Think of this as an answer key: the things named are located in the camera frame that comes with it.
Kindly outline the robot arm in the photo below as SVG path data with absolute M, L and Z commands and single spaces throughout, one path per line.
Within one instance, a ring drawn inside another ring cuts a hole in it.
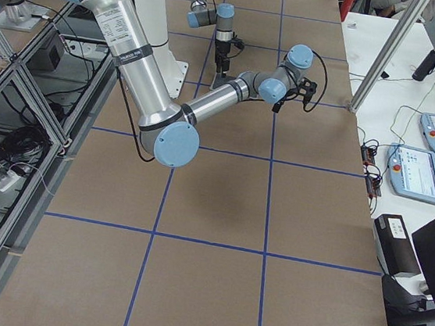
M 184 166 L 194 158 L 200 142 L 198 122 L 239 102 L 283 103 L 301 87 L 314 58 L 307 45 L 295 45 L 273 72 L 247 71 L 188 104 L 178 105 L 169 95 L 132 0 L 68 1 L 94 13 L 139 109 L 141 145 L 168 167 Z
M 191 28 L 215 26 L 215 63 L 216 73 L 225 77 L 230 67 L 230 47 L 236 39 L 234 34 L 234 6 L 217 4 L 215 0 L 191 0 L 187 13 L 188 26 Z

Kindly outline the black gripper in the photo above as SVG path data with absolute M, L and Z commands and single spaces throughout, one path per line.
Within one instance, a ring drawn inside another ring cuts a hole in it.
M 228 54 L 230 53 L 231 41 L 215 40 L 215 63 L 216 70 L 227 72 L 230 67 L 230 59 Z
M 281 106 L 288 100 L 293 100 L 296 99 L 299 94 L 299 86 L 294 86 L 293 88 L 290 88 L 287 93 L 278 101 L 276 102 L 273 107 L 272 107 L 272 111 L 274 113 L 278 113 L 281 109 Z

